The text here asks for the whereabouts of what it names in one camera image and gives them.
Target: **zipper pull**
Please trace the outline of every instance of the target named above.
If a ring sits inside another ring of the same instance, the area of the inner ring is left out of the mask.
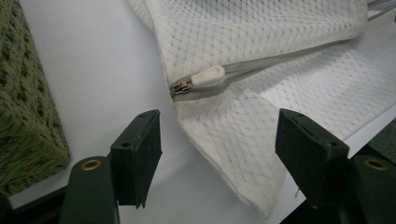
[[[219,65],[214,65],[206,70],[190,76],[188,79],[184,78],[177,84],[171,86],[172,97],[178,94],[185,94],[191,89],[202,88],[210,85],[220,83],[225,78],[225,70]]]
[[[223,67],[215,65],[206,70],[195,74],[191,77],[191,83],[194,88],[210,86],[223,81],[225,78],[225,70]]]

